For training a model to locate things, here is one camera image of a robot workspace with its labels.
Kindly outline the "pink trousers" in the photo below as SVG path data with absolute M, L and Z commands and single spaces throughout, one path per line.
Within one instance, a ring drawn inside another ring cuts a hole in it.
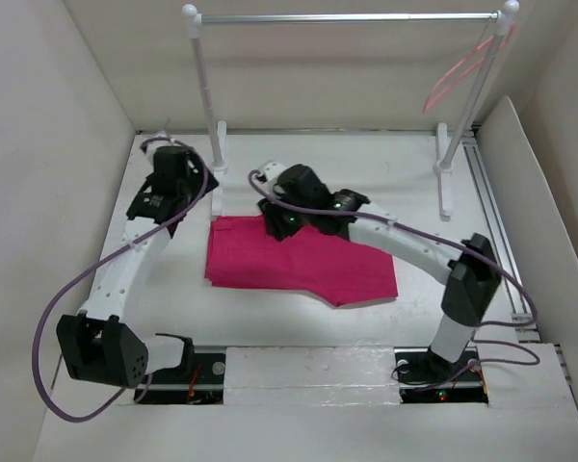
M 280 242 L 261 216 L 211 223 L 205 277 L 217 287 L 307 292 L 334 307 L 399 294 L 390 255 L 312 226 Z

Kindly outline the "pink plastic hanger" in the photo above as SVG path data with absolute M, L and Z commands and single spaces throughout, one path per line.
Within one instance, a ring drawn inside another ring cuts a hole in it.
M 489 27 L 485 26 L 475 46 L 434 83 L 424 101 L 423 114 L 430 111 L 446 94 L 482 66 L 486 60 L 486 51 L 494 40 L 493 34 L 486 36 L 488 29 Z

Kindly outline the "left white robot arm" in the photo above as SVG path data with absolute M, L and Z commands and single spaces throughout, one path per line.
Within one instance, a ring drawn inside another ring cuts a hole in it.
M 187 144 L 155 139 L 144 152 L 152 171 L 127 209 L 121 254 L 77 313 L 61 316 L 57 324 L 66 369 L 75 380 L 135 388 L 155 372 L 178 382 L 195 372 L 190 338 L 157 333 L 143 340 L 125 315 L 138 305 L 179 222 L 219 183 Z

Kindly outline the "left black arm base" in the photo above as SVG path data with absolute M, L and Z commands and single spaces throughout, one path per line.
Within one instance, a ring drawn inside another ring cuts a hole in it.
M 138 404 L 217 405 L 223 403 L 226 348 L 196 346 L 189 337 L 158 334 L 146 376 L 133 396 Z

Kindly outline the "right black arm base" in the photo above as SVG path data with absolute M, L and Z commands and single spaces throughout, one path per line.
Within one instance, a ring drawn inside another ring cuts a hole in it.
M 438 364 L 425 348 L 395 348 L 396 365 L 391 378 L 399 384 L 402 404 L 488 404 L 485 380 L 468 364 L 479 358 L 466 349 L 457 363 Z

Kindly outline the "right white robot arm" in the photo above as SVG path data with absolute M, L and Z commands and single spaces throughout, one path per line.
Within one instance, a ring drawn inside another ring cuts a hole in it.
M 367 196 L 349 189 L 331 192 L 311 167 L 269 162 L 249 175 L 261 194 L 257 206 L 269 235 L 284 241 L 303 227 L 380 250 L 429 274 L 444 287 L 442 318 L 426 355 L 439 379 L 460 369 L 471 336 L 501 283 L 488 238 L 473 234 L 452 257 L 441 244 L 400 229 L 397 220 Z

